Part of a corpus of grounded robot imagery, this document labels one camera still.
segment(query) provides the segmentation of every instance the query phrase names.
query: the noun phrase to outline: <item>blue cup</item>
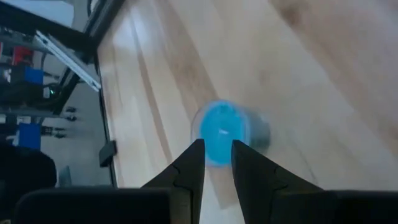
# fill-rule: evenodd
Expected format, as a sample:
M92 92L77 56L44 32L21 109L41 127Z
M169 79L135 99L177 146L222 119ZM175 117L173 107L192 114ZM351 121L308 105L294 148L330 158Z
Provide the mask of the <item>blue cup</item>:
M259 113L227 100L216 100L196 113L191 138L205 140L207 165L228 166L232 140L240 140L257 150L266 149L270 131L268 122Z

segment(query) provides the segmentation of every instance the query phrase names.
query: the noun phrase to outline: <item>metal rack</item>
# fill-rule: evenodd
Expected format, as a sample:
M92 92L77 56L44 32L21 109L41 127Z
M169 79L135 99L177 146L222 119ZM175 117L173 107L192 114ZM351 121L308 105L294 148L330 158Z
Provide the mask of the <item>metal rack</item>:
M42 123L44 118L62 117L65 103L80 80L89 84L95 91L99 91L100 77L91 73L86 64L94 61L96 49L123 2L99 1L84 31L79 32L0 1L0 27L22 33L24 37L32 37L32 41L27 42L21 36L0 35L0 42L53 54L67 66L58 83L63 89L63 95L52 110L24 108L0 110L0 114L32 116Z

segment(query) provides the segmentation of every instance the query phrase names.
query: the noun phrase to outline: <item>metal bar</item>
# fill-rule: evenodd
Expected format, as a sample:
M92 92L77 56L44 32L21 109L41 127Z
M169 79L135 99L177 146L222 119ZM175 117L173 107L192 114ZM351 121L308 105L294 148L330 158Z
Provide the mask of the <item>metal bar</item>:
M92 89L99 91L101 83L98 81L96 75L90 75L90 71L80 59L73 53L69 52L61 43L57 42L52 37L46 37L40 31L36 32L35 38L43 44L49 51L51 51L59 60L67 65L72 71L74 71L82 80L84 80Z
M94 10L91 12L91 15L88 18L88 21L84 28L84 31L86 31L85 33L90 34L87 31L93 30L93 26L97 23L96 21L98 20L98 17L100 16L101 12L103 11L105 3L106 3L106 1L104 1L104 0L97 2L97 5L95 6Z
M96 49L100 45L124 2L125 0L104 0L104 6L96 19L100 22L95 22L90 30L90 36L93 38Z
M19 40L17 38L10 38L6 35L2 35L0 34L0 42L3 43L7 43L10 44L11 46L21 46L21 47L26 47L30 50L36 50L39 52L44 52L44 53L48 53L51 54L51 52L49 50L47 50L45 47L40 46L39 44L35 44L35 43L28 43L25 42L23 40Z

